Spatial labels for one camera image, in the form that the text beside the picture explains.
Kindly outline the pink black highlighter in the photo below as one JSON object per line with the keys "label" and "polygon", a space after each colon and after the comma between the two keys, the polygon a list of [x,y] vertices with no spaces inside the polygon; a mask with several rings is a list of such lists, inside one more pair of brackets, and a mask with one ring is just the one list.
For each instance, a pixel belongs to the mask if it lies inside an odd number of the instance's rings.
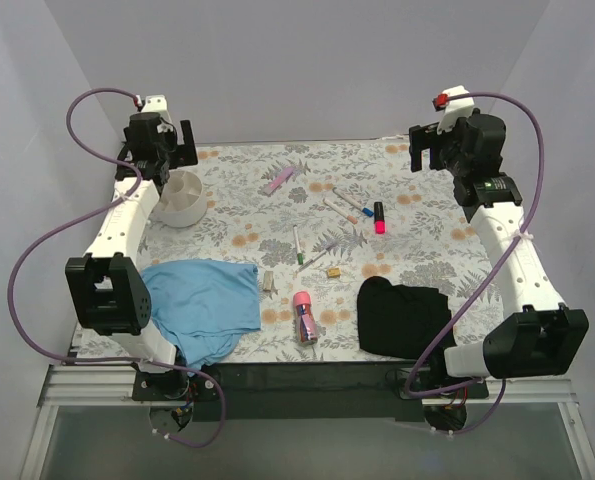
{"label": "pink black highlighter", "polygon": [[385,210],[384,205],[381,201],[377,201],[374,203],[374,230],[376,234],[382,235],[385,234],[387,231],[386,221],[385,221]]}

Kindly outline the purple highlighter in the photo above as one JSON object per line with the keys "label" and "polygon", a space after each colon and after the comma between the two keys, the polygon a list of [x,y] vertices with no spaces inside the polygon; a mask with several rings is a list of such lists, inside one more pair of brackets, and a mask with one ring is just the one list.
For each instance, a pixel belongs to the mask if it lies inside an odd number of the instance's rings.
{"label": "purple highlighter", "polygon": [[279,187],[281,187],[294,173],[293,167],[284,168],[269,184],[267,184],[263,193],[265,195],[272,195]]}

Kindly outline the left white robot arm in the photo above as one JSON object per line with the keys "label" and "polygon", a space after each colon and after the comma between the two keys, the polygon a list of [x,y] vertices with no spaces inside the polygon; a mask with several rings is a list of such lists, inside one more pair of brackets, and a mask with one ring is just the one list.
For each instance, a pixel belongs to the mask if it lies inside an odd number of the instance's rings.
{"label": "left white robot arm", "polygon": [[194,165],[189,121],[175,126],[163,97],[149,97],[131,115],[118,156],[127,161],[115,175],[115,206],[86,253],[68,260],[65,274],[79,324],[119,344],[137,372],[139,398],[186,396],[188,373],[175,366],[177,348],[151,319],[150,294],[135,265],[151,212],[172,169]]}

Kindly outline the white round divided organizer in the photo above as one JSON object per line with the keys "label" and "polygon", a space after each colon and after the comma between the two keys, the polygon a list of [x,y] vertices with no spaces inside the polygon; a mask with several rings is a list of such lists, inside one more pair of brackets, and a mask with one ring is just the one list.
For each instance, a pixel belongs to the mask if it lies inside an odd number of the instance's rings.
{"label": "white round divided organizer", "polygon": [[169,227],[186,228],[197,224],[206,211],[206,189],[201,179],[190,171],[173,170],[153,214]]}

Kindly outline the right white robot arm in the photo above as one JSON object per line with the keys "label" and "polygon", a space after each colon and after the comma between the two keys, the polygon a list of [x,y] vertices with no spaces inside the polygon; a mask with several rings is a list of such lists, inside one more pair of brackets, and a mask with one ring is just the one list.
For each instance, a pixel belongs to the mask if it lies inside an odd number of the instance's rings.
{"label": "right white robot arm", "polygon": [[506,125],[474,110],[445,130],[440,123],[409,130],[411,169],[427,155],[433,170],[453,176],[454,197],[488,255],[503,305],[503,321],[483,340],[447,347],[429,373],[426,395],[452,397],[489,377],[565,374],[589,329],[581,309],[567,305],[541,264],[529,214],[514,180],[502,172]]}

